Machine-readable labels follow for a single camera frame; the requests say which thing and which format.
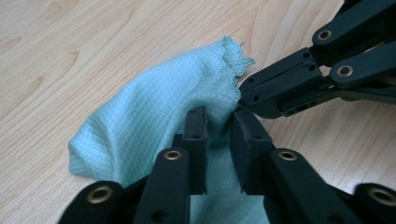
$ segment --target light blue cloth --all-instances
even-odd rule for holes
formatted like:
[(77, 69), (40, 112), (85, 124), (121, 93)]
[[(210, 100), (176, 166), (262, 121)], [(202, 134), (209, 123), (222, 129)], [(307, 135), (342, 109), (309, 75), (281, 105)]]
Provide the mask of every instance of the light blue cloth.
[(186, 112), (204, 105), (209, 121), (206, 196), (191, 196), (191, 223), (268, 223), (262, 197), (240, 193), (229, 149), (235, 87), (252, 59), (226, 36), (159, 64), (94, 111), (69, 143), (69, 171), (124, 187), (148, 175), (159, 151), (182, 133)]

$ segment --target cloth fold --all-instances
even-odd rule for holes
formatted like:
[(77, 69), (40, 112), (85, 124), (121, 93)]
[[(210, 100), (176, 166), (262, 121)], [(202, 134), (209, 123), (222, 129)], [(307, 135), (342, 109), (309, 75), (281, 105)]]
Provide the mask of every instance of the cloth fold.
[(225, 36), (152, 67), (82, 124), (69, 142), (70, 173), (124, 187), (134, 183), (182, 133), (187, 111), (204, 105), (208, 195), (191, 196), (191, 223), (266, 223), (262, 197), (240, 193), (227, 138), (227, 120), (240, 98), (237, 79), (250, 64), (240, 45)]

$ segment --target wooden table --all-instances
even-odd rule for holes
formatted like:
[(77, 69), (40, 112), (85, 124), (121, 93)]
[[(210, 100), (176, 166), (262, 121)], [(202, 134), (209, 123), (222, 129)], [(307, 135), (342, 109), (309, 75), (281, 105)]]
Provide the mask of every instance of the wooden table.
[[(311, 45), (342, 1), (0, 2), (0, 223), (54, 223), (93, 180), (70, 175), (67, 142), (90, 113), (151, 66), (224, 35), (256, 63)], [(276, 146), (323, 178), (396, 189), (396, 106), (333, 100), (264, 120)]]

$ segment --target light wooden surface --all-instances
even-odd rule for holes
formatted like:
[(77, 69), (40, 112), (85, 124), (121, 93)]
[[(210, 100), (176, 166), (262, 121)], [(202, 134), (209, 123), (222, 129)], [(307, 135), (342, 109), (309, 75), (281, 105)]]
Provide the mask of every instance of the light wooden surface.
[[(230, 35), (251, 75), (310, 46), (341, 2), (0, 1), (0, 223), (59, 219), (92, 182), (67, 172), (68, 140), (144, 70)], [(263, 123), (340, 189), (396, 189), (395, 105), (333, 100)]]

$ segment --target teal fabric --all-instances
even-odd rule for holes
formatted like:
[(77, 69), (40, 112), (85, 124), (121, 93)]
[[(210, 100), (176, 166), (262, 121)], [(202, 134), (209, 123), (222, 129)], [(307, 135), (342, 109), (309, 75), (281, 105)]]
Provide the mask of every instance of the teal fabric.
[(191, 223), (268, 223), (261, 196), (240, 193), (229, 149), (235, 87), (252, 59), (225, 36), (159, 64), (94, 111), (69, 142), (69, 171), (124, 187), (148, 175), (156, 155), (184, 128), (186, 112), (208, 117), (208, 195), (191, 196)]

